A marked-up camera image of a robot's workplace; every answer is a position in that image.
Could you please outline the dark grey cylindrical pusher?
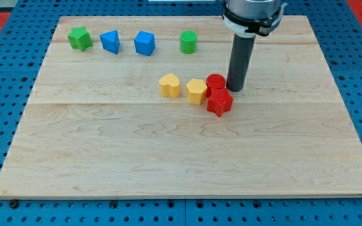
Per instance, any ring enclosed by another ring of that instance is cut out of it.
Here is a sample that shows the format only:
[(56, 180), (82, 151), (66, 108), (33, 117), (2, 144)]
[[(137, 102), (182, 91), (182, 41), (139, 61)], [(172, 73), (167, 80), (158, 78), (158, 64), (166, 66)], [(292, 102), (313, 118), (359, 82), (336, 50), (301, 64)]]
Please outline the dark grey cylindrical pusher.
[(232, 92), (239, 92), (244, 87), (255, 38), (256, 36), (249, 38), (234, 36), (226, 80), (226, 87)]

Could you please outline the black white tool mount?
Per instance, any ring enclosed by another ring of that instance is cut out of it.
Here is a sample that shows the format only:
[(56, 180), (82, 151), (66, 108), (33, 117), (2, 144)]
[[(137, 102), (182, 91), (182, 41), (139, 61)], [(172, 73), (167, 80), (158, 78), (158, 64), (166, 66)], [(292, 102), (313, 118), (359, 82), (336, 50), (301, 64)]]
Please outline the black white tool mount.
[(282, 2), (225, 2), (222, 18), (240, 37), (268, 36), (280, 24), (286, 6)]

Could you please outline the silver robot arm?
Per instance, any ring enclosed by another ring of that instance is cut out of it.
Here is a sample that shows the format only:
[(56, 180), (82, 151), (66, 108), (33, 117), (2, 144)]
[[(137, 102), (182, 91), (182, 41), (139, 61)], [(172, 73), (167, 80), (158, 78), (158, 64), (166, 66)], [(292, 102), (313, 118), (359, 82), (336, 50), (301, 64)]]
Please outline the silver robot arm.
[(226, 87), (243, 89), (256, 36), (268, 36), (280, 24), (287, 3), (281, 0), (228, 0), (222, 10), (224, 25), (234, 33)]

